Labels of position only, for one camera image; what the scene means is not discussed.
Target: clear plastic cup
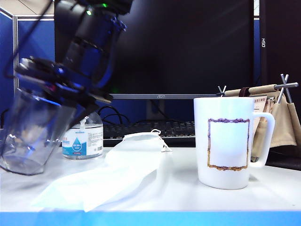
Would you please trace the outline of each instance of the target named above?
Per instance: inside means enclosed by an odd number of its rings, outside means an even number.
[[[75,111],[18,89],[0,135],[0,166],[24,175],[43,173]]]

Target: computer monitor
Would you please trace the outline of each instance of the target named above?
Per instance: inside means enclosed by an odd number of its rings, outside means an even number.
[[[252,0],[134,0],[105,90],[115,99],[193,99],[253,84]],[[55,34],[56,60],[66,40]]]

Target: green indicator light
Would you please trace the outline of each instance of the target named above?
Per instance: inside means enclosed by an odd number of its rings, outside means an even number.
[[[113,87],[111,88],[112,93],[119,93],[119,88]]]

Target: bottle label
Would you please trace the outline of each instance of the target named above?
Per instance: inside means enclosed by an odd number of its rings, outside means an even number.
[[[62,142],[65,155],[93,155],[103,152],[103,127],[70,129]]]

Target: hand sanitizer bottle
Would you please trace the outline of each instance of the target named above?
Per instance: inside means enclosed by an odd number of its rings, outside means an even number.
[[[103,153],[103,121],[93,112],[69,129],[62,142],[67,159],[90,159]]]

